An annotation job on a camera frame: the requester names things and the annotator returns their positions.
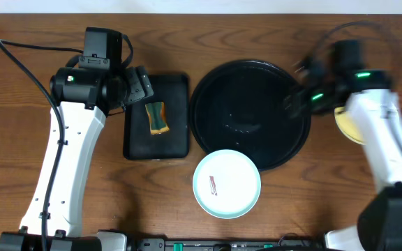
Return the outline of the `orange green sponge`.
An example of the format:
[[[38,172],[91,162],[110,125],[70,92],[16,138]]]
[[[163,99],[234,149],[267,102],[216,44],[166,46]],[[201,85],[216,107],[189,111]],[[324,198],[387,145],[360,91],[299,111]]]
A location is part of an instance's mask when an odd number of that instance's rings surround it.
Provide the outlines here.
[[[150,133],[152,135],[159,135],[170,130],[166,120],[164,102],[147,103],[145,108],[149,119]]]

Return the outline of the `yellow plate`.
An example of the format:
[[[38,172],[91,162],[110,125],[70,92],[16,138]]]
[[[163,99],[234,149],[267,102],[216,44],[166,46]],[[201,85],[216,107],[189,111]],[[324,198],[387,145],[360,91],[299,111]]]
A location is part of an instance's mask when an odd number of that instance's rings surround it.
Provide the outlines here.
[[[356,125],[352,122],[348,116],[345,107],[337,107],[334,109],[334,118],[338,126],[338,129],[345,135],[349,140],[354,143],[363,145],[363,138],[358,131]]]

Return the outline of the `mint plate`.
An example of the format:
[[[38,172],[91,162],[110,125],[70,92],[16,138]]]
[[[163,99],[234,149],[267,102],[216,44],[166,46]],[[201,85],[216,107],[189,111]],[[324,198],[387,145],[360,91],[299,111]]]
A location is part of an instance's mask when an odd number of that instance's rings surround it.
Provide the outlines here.
[[[260,173],[243,153],[223,149],[206,155],[193,175],[193,193],[208,214],[234,219],[247,214],[261,192]]]

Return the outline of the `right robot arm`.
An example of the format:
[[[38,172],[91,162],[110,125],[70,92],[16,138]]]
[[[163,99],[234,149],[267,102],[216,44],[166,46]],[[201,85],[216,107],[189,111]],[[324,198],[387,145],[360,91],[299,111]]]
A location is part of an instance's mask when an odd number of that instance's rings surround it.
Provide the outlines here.
[[[342,106],[362,136],[376,196],[353,227],[325,234],[330,250],[402,250],[402,114],[384,70],[365,69],[355,59],[337,60],[332,80],[307,56],[300,61],[306,83],[285,100],[293,117],[319,115]]]

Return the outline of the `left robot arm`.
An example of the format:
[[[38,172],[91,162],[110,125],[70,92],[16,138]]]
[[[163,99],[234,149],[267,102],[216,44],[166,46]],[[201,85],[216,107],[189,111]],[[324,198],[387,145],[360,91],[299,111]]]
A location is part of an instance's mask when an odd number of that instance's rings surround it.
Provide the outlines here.
[[[50,82],[50,136],[38,184],[17,232],[0,250],[127,250],[127,235],[84,236],[82,207],[96,142],[111,110],[152,96],[144,67],[60,68]]]

